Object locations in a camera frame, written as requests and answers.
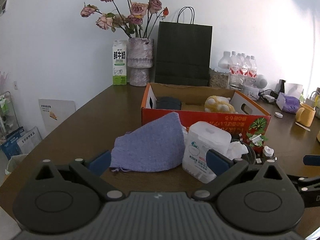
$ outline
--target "white logo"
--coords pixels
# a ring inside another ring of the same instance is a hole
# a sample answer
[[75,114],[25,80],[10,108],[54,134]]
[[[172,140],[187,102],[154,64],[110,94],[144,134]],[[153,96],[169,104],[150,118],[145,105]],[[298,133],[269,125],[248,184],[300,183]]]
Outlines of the white logo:
[[156,199],[160,199],[162,197],[162,195],[158,194],[158,195],[154,195],[153,197],[156,198]]

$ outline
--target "purple package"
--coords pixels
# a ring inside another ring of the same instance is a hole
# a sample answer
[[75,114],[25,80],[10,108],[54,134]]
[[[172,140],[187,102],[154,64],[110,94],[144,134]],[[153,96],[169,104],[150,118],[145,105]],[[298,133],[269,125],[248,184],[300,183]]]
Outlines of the purple package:
[[282,111],[292,114],[296,114],[301,107],[299,99],[286,96],[284,93],[279,94],[276,103]]

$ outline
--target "dark blue object in box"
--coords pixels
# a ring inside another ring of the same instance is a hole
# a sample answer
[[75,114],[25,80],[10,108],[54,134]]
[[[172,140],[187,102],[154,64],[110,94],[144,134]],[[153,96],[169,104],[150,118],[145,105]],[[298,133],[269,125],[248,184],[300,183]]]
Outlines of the dark blue object in box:
[[1,150],[7,156],[8,160],[12,156],[19,155],[20,148],[17,144],[17,140],[24,135],[25,131],[23,127],[20,127],[13,135],[11,135],[4,144],[1,145]]

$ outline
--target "purple cloth pouch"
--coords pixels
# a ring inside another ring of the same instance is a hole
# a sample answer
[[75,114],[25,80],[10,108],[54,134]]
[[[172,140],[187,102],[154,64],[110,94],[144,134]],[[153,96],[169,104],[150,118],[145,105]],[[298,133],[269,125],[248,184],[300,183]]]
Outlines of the purple cloth pouch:
[[301,107],[299,99],[295,97],[285,97],[285,104],[284,107],[282,108],[282,111],[296,114],[298,109]]
[[182,163],[185,145],[176,112],[118,137],[111,152],[111,168],[129,171],[167,171]]

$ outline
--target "gray ribbed panel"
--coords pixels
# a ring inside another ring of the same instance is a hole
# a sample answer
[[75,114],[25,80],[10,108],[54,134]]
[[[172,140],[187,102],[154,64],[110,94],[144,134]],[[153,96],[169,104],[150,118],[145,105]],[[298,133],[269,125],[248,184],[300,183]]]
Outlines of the gray ribbed panel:
[[208,203],[181,193],[132,192],[107,203],[89,225],[56,236],[20,233],[15,240],[302,240],[290,232],[281,236],[253,236],[226,225]]

